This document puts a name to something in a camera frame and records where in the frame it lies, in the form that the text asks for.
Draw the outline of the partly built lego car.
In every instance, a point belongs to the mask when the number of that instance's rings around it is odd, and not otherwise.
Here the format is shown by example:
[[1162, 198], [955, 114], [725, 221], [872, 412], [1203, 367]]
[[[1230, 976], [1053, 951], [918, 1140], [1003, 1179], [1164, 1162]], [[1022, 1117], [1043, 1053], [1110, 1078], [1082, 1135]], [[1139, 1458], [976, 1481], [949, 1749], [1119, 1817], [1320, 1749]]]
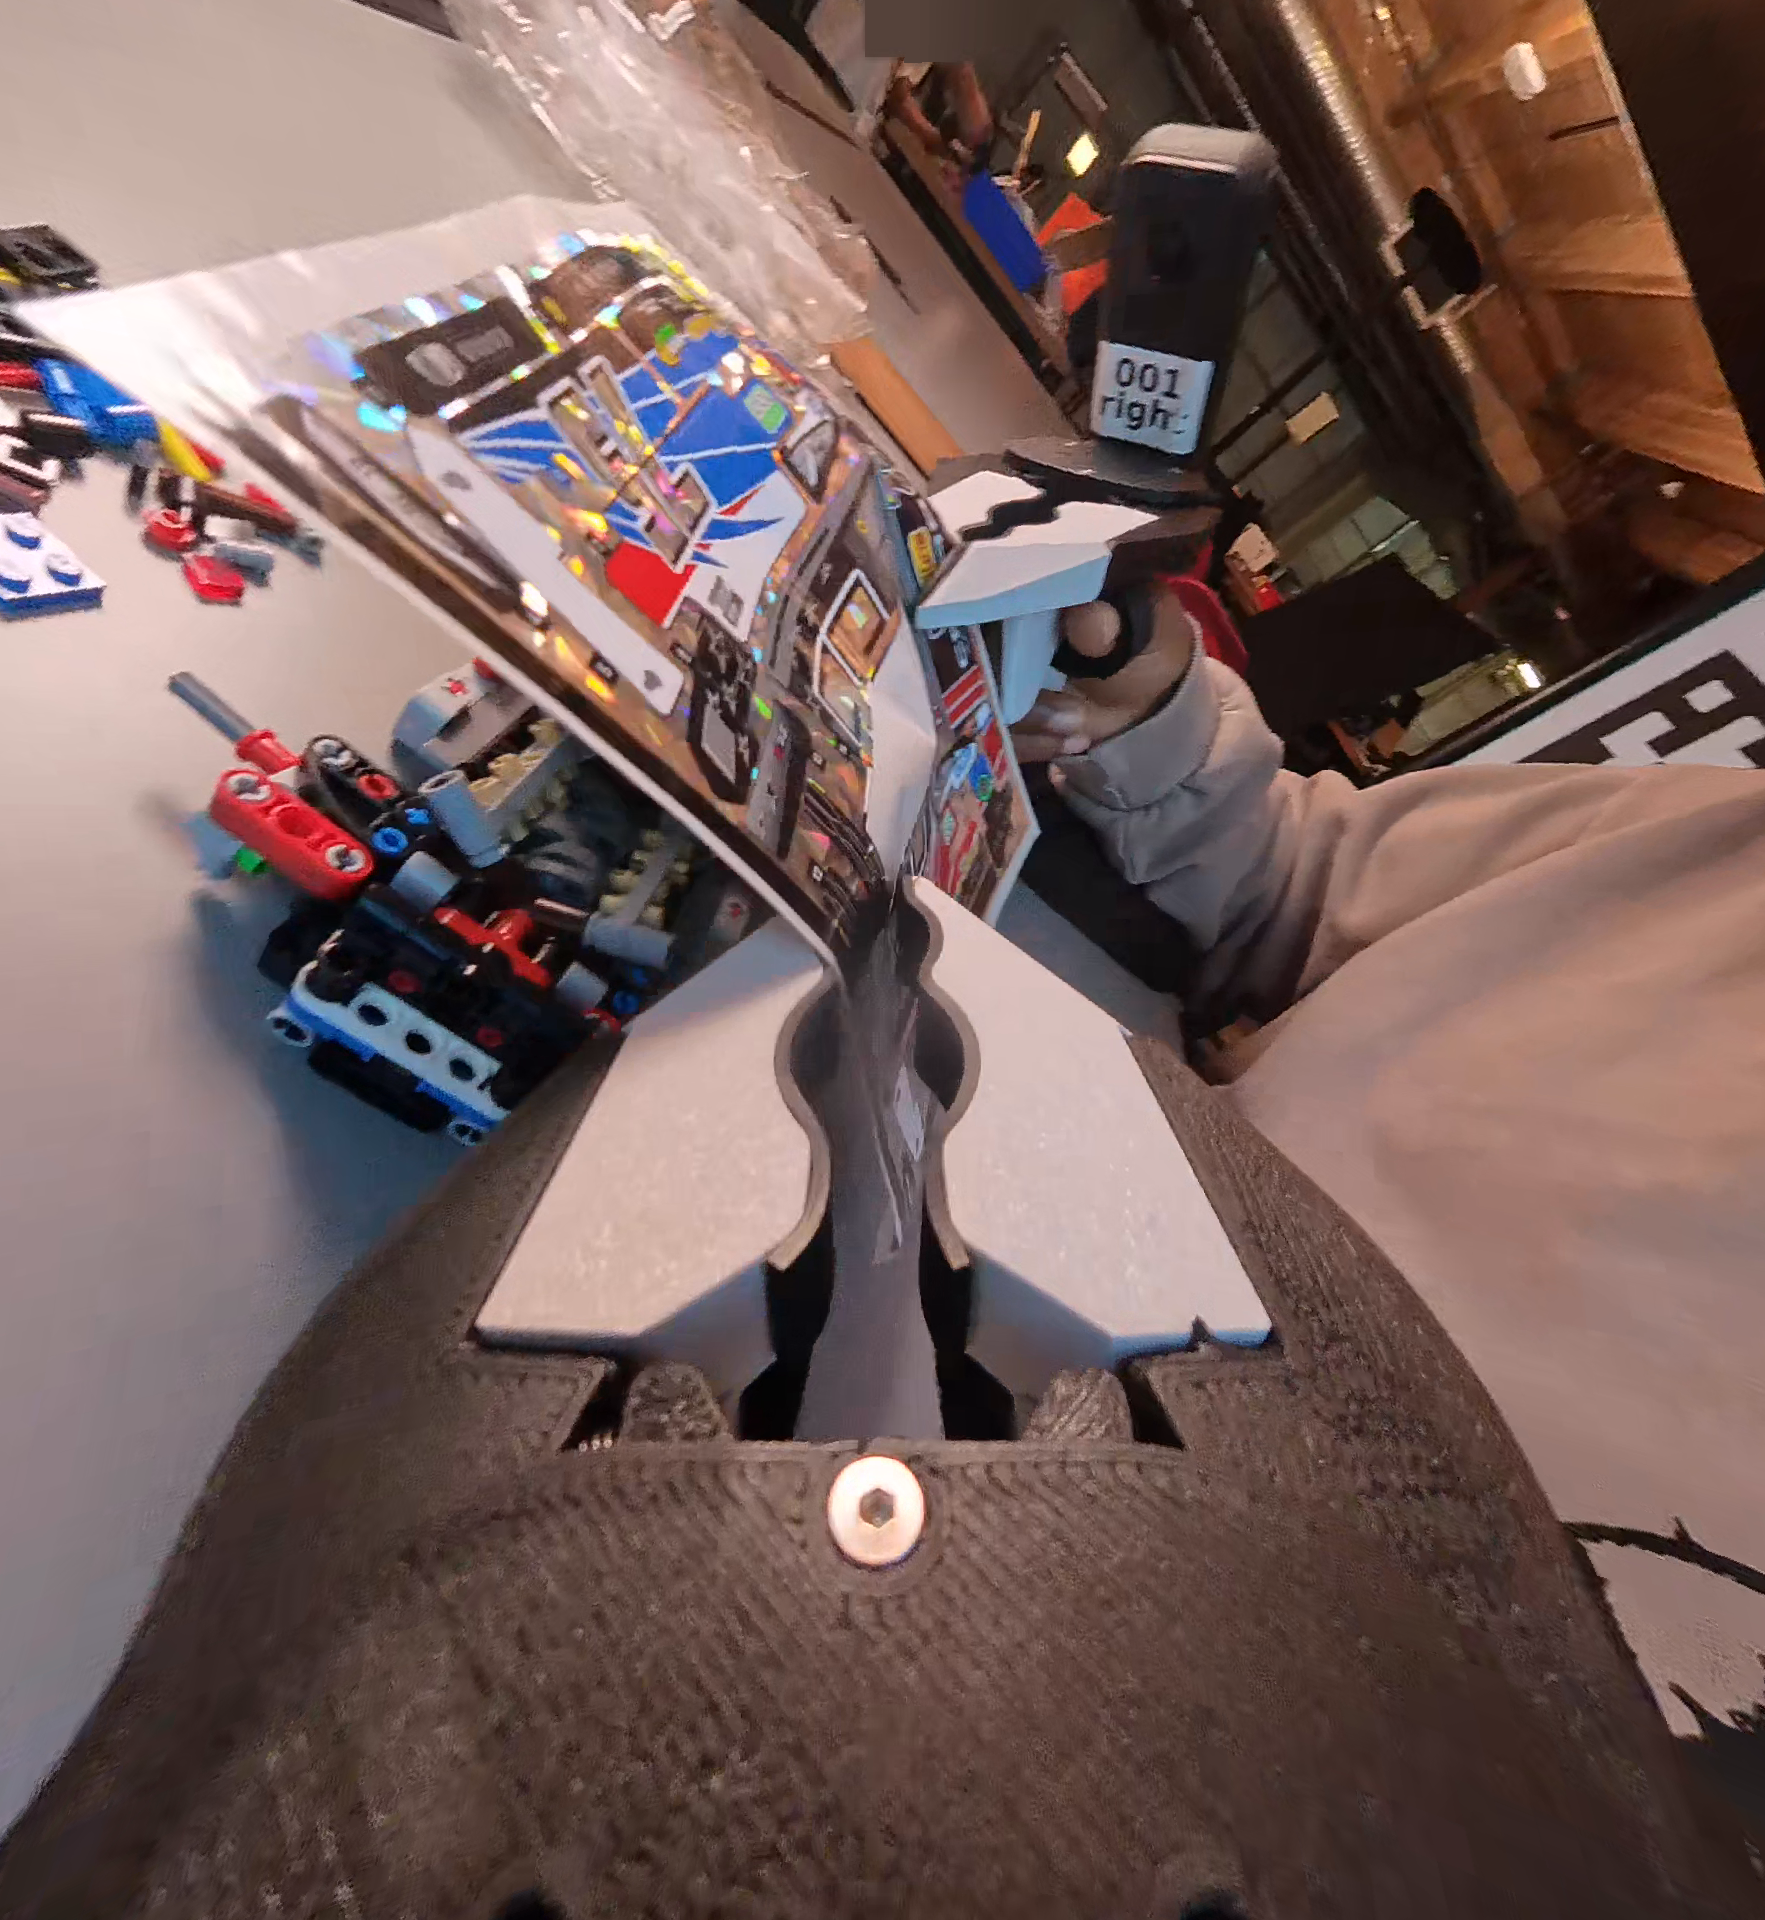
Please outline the partly built lego car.
[[486, 1140], [765, 915], [480, 659], [409, 701], [386, 758], [338, 732], [294, 747], [189, 672], [169, 689], [232, 750], [197, 819], [207, 870], [294, 892], [258, 959], [270, 1030], [417, 1133]]

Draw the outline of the person's torso beige hoodie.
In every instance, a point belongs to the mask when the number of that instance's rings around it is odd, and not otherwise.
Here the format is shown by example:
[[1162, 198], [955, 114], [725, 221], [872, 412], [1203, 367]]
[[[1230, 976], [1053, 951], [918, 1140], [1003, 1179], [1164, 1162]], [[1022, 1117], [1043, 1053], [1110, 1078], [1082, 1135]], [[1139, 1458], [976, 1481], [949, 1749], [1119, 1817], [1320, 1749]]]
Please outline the person's torso beige hoodie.
[[1372, 1231], [1591, 1531], [1765, 1862], [1765, 773], [1406, 780], [1232, 1092]]

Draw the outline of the silver ventilation duct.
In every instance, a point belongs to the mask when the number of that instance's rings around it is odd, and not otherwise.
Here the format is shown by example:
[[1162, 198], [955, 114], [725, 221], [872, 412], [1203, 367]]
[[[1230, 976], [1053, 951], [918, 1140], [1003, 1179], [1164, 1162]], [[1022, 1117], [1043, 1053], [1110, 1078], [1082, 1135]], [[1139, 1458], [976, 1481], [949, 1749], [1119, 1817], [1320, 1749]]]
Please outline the silver ventilation duct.
[[[1389, 164], [1375, 141], [1360, 94], [1350, 84], [1339, 51], [1326, 36], [1320, 14], [1312, 4], [1269, 3], [1265, 13], [1293, 53], [1302, 79], [1335, 139], [1345, 173], [1354, 179], [1372, 207], [1375, 221], [1372, 244], [1388, 265], [1391, 261], [1391, 241], [1403, 228], [1411, 228], [1413, 221], [1403, 216], [1406, 195], [1398, 191], [1398, 179], [1394, 179]], [[1422, 328], [1440, 344], [1454, 367], [1457, 387], [1469, 402], [1470, 420], [1490, 472], [1512, 495], [1531, 493], [1542, 478], [1533, 449], [1519, 427], [1516, 412], [1465, 334], [1460, 319], [1444, 315], [1423, 321]]]

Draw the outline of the clear plastic bags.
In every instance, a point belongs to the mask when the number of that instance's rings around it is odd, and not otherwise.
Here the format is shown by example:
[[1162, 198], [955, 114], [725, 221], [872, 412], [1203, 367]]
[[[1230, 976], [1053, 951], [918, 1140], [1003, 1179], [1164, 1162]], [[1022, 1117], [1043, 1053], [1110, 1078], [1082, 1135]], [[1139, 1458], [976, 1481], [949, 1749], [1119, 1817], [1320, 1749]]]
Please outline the clear plastic bags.
[[871, 331], [875, 261], [791, 166], [715, 4], [448, 3], [442, 13], [603, 201], [803, 365]]

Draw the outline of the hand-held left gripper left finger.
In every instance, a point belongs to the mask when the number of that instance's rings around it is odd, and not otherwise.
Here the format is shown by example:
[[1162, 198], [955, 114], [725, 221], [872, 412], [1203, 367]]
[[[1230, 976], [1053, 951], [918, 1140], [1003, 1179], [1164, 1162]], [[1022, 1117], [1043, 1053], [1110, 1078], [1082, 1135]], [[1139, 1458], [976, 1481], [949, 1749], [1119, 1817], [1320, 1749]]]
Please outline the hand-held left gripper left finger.
[[765, 1370], [769, 1278], [821, 1226], [796, 1043], [831, 967], [769, 921], [640, 1016], [475, 1324], [496, 1350]]

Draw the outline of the framed white sign black code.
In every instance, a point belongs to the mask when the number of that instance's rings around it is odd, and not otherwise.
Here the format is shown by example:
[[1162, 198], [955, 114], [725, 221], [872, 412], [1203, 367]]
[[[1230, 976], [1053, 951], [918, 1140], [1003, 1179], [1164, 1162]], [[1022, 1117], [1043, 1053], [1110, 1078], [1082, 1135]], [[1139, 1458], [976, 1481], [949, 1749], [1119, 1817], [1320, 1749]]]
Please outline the framed white sign black code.
[[1765, 553], [1605, 659], [1400, 762], [1451, 766], [1765, 771]]

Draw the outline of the holographic sticker sheet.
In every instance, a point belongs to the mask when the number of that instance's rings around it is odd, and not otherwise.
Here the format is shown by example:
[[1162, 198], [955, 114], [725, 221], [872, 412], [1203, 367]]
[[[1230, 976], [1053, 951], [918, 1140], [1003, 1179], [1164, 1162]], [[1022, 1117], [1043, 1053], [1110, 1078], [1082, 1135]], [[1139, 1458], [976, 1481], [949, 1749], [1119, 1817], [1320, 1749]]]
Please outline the holographic sticker sheet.
[[27, 303], [415, 597], [806, 943], [896, 876], [997, 921], [1035, 844], [990, 622], [924, 633], [930, 493], [793, 359], [608, 225]]

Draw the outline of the blue lego plate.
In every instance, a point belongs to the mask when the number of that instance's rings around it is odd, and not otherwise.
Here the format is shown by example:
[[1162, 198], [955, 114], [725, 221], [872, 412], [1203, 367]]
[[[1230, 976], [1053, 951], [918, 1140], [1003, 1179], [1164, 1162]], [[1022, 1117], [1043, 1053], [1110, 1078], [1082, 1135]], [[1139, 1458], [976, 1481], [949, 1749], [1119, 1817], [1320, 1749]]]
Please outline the blue lego plate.
[[103, 575], [27, 513], [0, 515], [0, 615], [54, 616], [96, 611], [104, 600]]

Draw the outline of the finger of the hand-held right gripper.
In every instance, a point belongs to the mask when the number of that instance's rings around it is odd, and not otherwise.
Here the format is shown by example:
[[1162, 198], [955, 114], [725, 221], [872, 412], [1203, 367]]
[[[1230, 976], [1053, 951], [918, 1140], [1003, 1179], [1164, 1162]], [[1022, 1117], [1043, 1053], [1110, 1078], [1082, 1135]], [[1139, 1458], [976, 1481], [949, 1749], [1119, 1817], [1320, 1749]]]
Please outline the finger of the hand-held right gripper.
[[1149, 508], [1091, 499], [934, 499], [931, 508], [955, 545], [918, 597], [913, 624], [924, 633], [1095, 600], [1115, 549], [1165, 521]]
[[930, 507], [953, 544], [1061, 540], [1061, 502], [1030, 478], [1003, 468], [967, 472], [935, 491]]

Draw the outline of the pile of mixed lego bricks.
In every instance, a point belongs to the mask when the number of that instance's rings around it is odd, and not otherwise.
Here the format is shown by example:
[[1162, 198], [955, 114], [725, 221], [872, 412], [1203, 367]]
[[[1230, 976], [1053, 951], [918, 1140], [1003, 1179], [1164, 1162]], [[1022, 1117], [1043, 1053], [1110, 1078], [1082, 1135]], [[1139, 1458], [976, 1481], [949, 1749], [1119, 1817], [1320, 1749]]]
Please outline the pile of mixed lego bricks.
[[214, 449], [55, 346], [24, 314], [46, 297], [68, 296], [0, 271], [0, 515], [33, 515], [73, 549], [49, 521], [60, 488], [117, 478], [141, 547], [216, 606], [268, 586], [286, 557], [322, 564], [320, 534], [266, 488], [232, 478]]

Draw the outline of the person's right hand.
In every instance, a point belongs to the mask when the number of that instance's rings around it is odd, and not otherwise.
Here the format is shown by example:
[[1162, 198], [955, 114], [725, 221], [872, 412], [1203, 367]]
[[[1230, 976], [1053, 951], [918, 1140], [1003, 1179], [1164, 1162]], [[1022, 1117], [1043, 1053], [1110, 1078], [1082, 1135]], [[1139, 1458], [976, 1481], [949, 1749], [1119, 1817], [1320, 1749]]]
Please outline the person's right hand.
[[1185, 677], [1198, 652], [1188, 612], [1168, 584], [1129, 588], [1123, 604], [1091, 600], [1055, 615], [1053, 653], [1085, 667], [1051, 666], [1060, 685], [1037, 691], [1012, 724], [1022, 766], [1080, 756], [1146, 721]]

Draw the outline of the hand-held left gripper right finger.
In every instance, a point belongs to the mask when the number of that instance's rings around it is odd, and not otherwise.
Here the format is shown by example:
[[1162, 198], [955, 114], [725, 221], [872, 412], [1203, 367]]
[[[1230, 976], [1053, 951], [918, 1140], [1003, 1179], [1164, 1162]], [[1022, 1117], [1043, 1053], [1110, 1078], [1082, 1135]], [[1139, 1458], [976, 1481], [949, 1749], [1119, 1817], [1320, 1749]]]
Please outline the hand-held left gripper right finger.
[[1129, 1030], [926, 878], [902, 894], [924, 1214], [990, 1378], [1115, 1372], [1274, 1331]]

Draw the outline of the blue storage bin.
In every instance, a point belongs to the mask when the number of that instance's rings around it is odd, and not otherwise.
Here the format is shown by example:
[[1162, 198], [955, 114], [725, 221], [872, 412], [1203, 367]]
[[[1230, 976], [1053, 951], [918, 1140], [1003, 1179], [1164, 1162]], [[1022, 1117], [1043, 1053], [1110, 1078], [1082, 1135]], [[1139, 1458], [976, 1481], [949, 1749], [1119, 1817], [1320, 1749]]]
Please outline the blue storage bin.
[[975, 172], [965, 187], [965, 217], [1003, 279], [1020, 296], [1039, 300], [1051, 261], [1035, 239], [1022, 198], [1010, 193], [990, 172]]

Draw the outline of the person's right forearm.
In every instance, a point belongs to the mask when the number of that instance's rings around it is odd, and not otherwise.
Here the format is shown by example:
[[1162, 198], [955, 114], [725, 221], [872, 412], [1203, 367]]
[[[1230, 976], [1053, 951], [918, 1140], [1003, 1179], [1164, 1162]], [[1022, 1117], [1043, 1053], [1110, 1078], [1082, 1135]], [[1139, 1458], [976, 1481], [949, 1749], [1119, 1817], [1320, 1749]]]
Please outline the person's right forearm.
[[1123, 673], [1053, 696], [1037, 726], [1048, 784], [1110, 872], [1180, 931], [1188, 998], [1215, 1024], [1267, 1021], [1329, 971], [1329, 938], [1349, 945], [1339, 920], [1358, 897], [1363, 833], [1415, 784], [1286, 771], [1245, 681], [1182, 620], [1176, 638], [1184, 653], [1164, 647], [1157, 693], [1119, 731], [1098, 731], [1098, 696]]

